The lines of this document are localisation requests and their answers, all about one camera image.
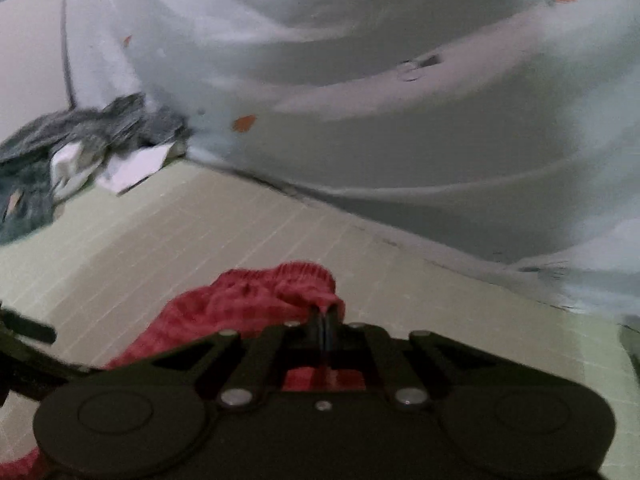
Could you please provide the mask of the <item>light blue printed bedsheet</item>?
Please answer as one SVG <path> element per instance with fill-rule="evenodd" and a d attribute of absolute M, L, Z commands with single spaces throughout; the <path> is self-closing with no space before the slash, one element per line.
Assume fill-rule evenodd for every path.
<path fill-rule="evenodd" d="M 141 92 L 197 162 L 639 311 L 639 0 L 65 0 L 65 28 L 82 107 Z"/>

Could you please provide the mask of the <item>dark blue plaid cloth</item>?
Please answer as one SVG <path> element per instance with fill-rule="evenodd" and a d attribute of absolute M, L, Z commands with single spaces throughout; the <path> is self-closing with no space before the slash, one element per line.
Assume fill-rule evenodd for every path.
<path fill-rule="evenodd" d="M 80 191 L 113 155 L 175 144 L 191 131 L 186 118 L 148 110 L 140 93 L 102 110 L 43 115 L 1 143 L 1 243 L 11 244 L 54 220 L 59 203 Z"/>

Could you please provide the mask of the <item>white folded cloth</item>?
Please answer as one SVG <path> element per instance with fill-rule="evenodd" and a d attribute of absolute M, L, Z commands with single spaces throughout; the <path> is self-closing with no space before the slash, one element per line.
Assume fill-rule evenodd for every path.
<path fill-rule="evenodd" d="M 181 141 L 124 154 L 107 154 L 81 142 L 66 144 L 50 162 L 53 203 L 65 202 L 90 182 L 114 195 L 126 193 L 184 154 L 186 144 Z"/>

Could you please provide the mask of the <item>green grid cutting mat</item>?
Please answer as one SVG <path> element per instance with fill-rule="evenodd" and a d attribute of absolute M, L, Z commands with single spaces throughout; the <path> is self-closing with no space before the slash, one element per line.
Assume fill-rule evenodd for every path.
<path fill-rule="evenodd" d="M 431 328 L 593 388 L 617 419 L 604 473 L 638 477 L 635 332 L 435 266 L 348 214 L 230 174 L 176 162 L 121 196 L 88 188 L 2 248 L 1 299 L 56 328 L 56 356 L 101 365 L 182 292 L 294 260 L 332 272 L 352 321 L 397 337 Z"/>

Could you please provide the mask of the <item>red checked cloth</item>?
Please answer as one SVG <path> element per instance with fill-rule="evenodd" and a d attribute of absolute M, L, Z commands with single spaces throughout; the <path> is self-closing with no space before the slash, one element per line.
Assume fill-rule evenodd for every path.
<path fill-rule="evenodd" d="M 168 301 L 134 342 L 98 370 L 130 365 L 221 330 L 254 338 L 271 325 L 308 321 L 312 306 L 326 313 L 334 304 L 338 320 L 344 321 L 345 304 L 337 296 L 334 277 L 317 263 L 294 261 L 270 269 L 229 270 L 213 283 Z M 361 391 L 364 381 L 356 370 L 301 367 L 288 372 L 282 390 Z M 19 460 L 1 462 L 1 479 L 44 479 L 47 472 L 39 448 Z"/>

